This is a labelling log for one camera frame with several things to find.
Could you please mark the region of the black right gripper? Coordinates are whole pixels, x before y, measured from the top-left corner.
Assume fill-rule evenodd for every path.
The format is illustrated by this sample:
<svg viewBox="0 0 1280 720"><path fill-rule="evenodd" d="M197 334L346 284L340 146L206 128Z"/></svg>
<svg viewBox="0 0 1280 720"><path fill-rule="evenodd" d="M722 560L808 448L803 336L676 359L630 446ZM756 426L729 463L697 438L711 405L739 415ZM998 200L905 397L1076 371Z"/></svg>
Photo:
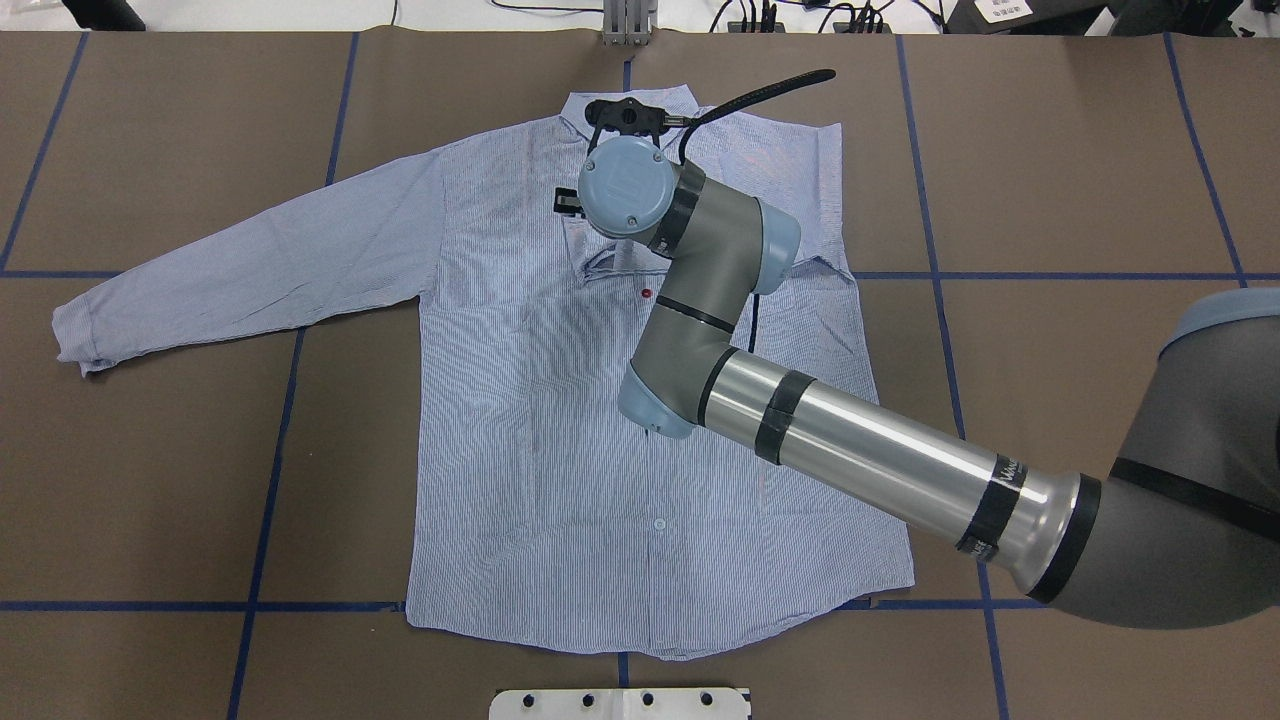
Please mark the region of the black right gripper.
<svg viewBox="0 0 1280 720"><path fill-rule="evenodd" d="M581 218L662 218L675 200L673 163L664 135L690 127L689 117L635 97L590 101L588 155L575 188L556 188L556 213Z"/></svg>

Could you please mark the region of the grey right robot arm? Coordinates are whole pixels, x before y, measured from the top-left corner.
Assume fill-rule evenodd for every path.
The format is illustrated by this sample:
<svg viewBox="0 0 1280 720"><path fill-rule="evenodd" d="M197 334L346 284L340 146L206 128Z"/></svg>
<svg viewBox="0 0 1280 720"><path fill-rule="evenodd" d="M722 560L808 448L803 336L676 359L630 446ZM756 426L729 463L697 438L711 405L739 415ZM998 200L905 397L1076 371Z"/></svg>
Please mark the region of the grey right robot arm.
<svg viewBox="0 0 1280 720"><path fill-rule="evenodd" d="M1277 602L1277 290L1193 304L1106 477L1052 475L736 348L731 313L781 287L799 223L659 147L696 129L591 100L588 155L556 210L669 260L620 388L632 423L704 427L1010 574L1051 609L1188 629Z"/></svg>

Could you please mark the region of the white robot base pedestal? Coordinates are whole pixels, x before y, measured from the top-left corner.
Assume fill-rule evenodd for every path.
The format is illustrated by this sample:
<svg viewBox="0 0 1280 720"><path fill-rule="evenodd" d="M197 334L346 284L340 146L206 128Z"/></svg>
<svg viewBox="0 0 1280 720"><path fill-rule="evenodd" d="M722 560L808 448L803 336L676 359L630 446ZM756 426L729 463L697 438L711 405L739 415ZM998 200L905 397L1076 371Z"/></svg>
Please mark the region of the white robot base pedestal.
<svg viewBox="0 0 1280 720"><path fill-rule="evenodd" d="M753 719L750 691L731 687L502 691L489 719Z"/></svg>

